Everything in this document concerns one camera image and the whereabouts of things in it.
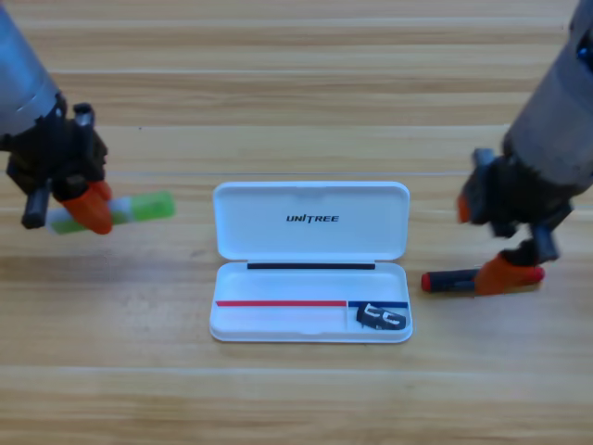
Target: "case lid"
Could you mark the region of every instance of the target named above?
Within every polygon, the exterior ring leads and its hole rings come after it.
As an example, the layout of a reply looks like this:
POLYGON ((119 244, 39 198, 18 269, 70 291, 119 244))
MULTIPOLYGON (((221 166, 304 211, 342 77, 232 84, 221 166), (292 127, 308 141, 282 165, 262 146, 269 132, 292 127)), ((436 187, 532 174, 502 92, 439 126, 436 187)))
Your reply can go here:
POLYGON ((219 253, 270 262, 391 261, 408 238, 396 182, 242 182, 214 191, 219 253))

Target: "wooden table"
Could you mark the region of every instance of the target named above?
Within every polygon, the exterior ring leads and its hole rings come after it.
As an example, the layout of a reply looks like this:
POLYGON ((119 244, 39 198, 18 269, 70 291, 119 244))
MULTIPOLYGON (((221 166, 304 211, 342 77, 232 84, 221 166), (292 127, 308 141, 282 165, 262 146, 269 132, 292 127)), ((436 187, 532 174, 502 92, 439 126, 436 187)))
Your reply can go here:
POLYGON ((593 202, 538 291, 440 298, 423 271, 501 246, 458 226, 475 146, 565 41, 575 0, 13 0, 118 195, 178 215, 106 237, 19 226, 0 179, 0 444, 593 443, 593 202), (411 192, 416 332, 396 346, 224 344, 208 331, 211 192, 386 179, 411 192))

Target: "white case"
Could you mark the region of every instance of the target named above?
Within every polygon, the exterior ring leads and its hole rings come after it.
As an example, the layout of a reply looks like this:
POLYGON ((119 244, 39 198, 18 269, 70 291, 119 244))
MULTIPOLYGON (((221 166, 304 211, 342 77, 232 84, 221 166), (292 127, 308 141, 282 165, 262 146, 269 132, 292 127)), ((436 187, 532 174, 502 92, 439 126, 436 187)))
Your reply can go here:
POLYGON ((406 273, 410 192, 395 182, 226 183, 210 332, 222 341, 398 343, 413 331, 406 273), (406 317, 357 322, 371 302, 406 317))

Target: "robotic arm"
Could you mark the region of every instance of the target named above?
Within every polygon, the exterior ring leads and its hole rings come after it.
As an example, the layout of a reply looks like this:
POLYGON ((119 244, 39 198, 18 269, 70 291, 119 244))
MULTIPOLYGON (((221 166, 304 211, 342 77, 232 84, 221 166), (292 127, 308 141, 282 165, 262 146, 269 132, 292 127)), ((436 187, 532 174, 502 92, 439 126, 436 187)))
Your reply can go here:
POLYGON ((478 294, 504 293, 540 281, 537 266, 560 257, 552 232, 593 184, 593 0, 578 5, 568 42, 506 133, 501 156, 478 148, 473 164, 457 201, 460 222, 489 224, 506 238, 527 224, 531 237, 475 273, 426 274, 425 290, 472 281, 478 294))
POLYGON ((50 194, 80 224, 111 231, 105 182, 107 147, 95 131, 88 104, 67 118, 57 89, 0 4, 0 150, 10 153, 6 172, 27 196, 22 224, 44 226, 50 194))

